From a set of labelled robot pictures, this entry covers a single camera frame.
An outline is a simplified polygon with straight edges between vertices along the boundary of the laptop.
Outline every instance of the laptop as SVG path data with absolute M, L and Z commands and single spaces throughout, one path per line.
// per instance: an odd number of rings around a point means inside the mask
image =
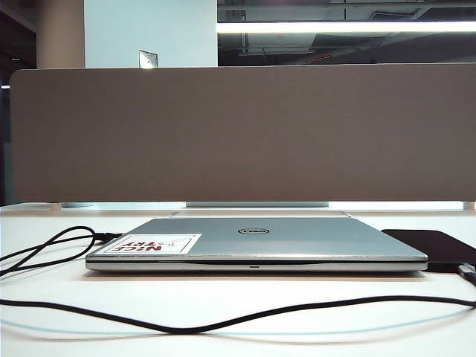
M 99 271 L 416 271 L 427 256 L 353 218 L 153 219 L 86 256 Z

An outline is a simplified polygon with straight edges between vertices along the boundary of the desk surface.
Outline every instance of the desk surface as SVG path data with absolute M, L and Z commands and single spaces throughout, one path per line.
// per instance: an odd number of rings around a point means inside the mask
M 156 217 L 343 216 L 375 228 L 444 231 L 476 246 L 476 213 L 339 212 L 317 210 L 114 210 L 49 211 L 41 205 L 1 209 L 1 255 L 40 244 L 72 225 L 124 232 Z M 73 242 L 42 254 L 64 257 Z M 472 285 L 456 274 L 410 276 L 117 275 L 88 271 L 84 259 L 12 274 L 1 296 L 83 306 L 157 324 L 209 324 L 280 306 L 373 295 L 435 295 L 474 300 Z M 372 303 L 294 312 L 206 335 L 165 335 L 67 312 L 1 307 L 2 356 L 427 356 L 467 354 L 476 313 L 438 303 Z

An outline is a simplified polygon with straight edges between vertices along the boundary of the fluorescent light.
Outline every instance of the fluorescent light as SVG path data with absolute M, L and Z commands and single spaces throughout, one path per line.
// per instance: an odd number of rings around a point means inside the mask
M 217 33 L 476 32 L 476 22 L 237 22 L 216 24 Z

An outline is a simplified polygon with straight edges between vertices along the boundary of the sticker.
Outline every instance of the sticker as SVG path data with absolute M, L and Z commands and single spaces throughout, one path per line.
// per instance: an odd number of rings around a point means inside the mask
M 187 254 L 201 234 L 128 234 L 97 254 L 171 255 Z

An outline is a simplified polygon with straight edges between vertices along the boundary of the smartphone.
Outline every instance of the smartphone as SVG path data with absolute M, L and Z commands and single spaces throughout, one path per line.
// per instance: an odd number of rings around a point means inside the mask
M 427 271 L 455 272 L 462 263 L 476 266 L 476 249 L 443 232 L 413 229 L 382 232 L 428 255 Z

